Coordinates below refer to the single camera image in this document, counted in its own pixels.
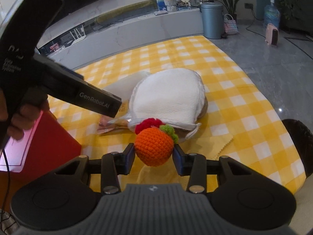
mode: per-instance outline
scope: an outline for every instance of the white cloth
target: white cloth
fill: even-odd
[[[175,128],[191,131],[193,136],[200,123],[195,124],[205,101],[201,77],[192,70],[177,68],[152,74],[140,81],[129,100],[132,120],[129,128],[147,118],[158,118]]]

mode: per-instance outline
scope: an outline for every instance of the blue trash can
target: blue trash can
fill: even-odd
[[[203,35],[209,39],[220,39],[224,33],[223,4],[204,2],[201,4]]]

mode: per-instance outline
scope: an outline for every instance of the trash can lid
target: trash can lid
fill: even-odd
[[[221,2],[218,2],[218,1],[215,1],[215,2],[204,2],[204,3],[201,4],[201,8],[217,10],[217,9],[222,9],[223,8],[223,4]]]

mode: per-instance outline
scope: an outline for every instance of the bag handle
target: bag handle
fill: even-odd
[[[232,15],[230,15],[230,14],[224,14],[224,21],[225,21],[225,16],[226,16],[226,15],[230,16],[230,17],[232,18],[232,20],[234,20],[234,18],[232,17]]]

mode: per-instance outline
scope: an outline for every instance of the woven handbag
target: woven handbag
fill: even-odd
[[[233,17],[230,14],[224,15],[224,28],[225,33],[228,35],[233,35],[238,33],[238,28],[236,21],[233,19]]]

